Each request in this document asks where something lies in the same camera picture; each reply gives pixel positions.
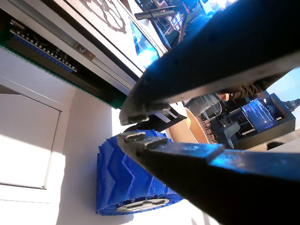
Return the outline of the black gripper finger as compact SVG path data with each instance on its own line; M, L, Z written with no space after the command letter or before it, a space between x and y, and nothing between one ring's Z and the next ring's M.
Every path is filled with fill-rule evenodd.
M117 136L122 151L223 225L297 225L300 156L170 142L144 132Z
M120 123L147 121L172 103L299 65L299 1L239 0L146 69L121 108Z

